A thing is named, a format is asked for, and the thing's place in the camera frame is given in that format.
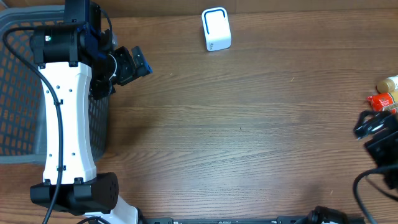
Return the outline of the orange spaghetti packet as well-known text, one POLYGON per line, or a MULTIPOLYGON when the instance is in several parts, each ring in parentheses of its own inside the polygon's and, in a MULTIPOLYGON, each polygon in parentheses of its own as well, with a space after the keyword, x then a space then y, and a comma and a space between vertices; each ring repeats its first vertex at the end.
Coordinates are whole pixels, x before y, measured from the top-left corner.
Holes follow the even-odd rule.
POLYGON ((397 92, 381 93, 366 98, 374 111, 397 113, 397 92))

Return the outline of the white cosmetic tube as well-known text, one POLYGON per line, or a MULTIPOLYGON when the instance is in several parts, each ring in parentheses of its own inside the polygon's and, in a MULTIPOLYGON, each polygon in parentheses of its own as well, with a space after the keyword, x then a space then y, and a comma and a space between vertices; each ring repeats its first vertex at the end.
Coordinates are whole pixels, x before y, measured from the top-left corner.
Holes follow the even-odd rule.
POLYGON ((393 91, 397 91, 397 75, 389 78, 385 78, 381 80, 377 85, 376 89, 379 93, 390 93, 393 91))

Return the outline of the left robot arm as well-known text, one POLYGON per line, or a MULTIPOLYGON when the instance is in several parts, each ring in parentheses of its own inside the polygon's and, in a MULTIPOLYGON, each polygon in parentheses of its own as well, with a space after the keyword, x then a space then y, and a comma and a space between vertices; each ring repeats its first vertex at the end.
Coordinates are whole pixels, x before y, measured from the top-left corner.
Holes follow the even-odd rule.
POLYGON ((101 30, 104 14, 94 2, 66 1, 63 22, 34 29, 30 47, 44 89, 47 155, 43 181, 31 187, 30 198, 90 223, 144 223, 120 196, 116 175, 97 172, 91 149, 89 101, 152 73, 139 47, 116 47, 112 30, 101 30))

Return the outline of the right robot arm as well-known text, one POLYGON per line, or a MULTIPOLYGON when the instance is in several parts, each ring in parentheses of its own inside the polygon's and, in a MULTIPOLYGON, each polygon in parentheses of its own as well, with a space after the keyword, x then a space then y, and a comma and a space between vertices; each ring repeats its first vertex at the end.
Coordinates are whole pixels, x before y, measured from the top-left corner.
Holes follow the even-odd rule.
MULTIPOLYGON (((376 219, 360 198, 359 183, 363 179, 368 179, 370 175, 381 174, 389 189, 397 189, 397 116, 389 111, 362 111, 353 128, 353 133, 359 140, 367 136, 372 137, 364 143, 364 148, 376 167, 362 172, 354 179, 353 195, 365 218, 370 223, 376 223, 376 219)), ((351 218, 338 210, 317 206, 306 217, 296 222, 304 224, 364 223, 364 219, 351 218)))

